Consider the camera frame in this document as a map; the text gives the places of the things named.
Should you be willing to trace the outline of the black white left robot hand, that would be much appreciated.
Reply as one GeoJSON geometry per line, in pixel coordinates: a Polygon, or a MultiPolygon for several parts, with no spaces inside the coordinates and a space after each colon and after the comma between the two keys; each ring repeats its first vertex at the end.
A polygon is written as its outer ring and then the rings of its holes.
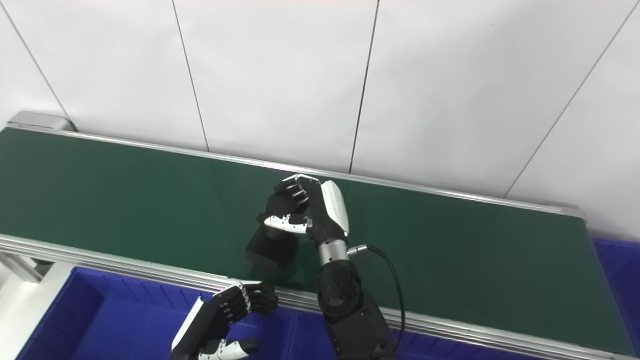
{"type": "Polygon", "coordinates": [[[258,337],[228,338],[231,326],[279,306],[274,285],[238,281],[206,300],[199,296],[171,343],[172,360],[244,360],[261,350],[258,337]]]}

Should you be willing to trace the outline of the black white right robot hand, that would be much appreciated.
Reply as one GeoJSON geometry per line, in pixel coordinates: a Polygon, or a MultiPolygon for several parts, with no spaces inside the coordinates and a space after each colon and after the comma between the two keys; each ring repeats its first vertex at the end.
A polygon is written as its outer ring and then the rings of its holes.
{"type": "Polygon", "coordinates": [[[318,245],[346,242],[350,232],[345,199],[338,185],[305,173],[281,180],[256,221],[275,231],[306,235],[318,245]]]}

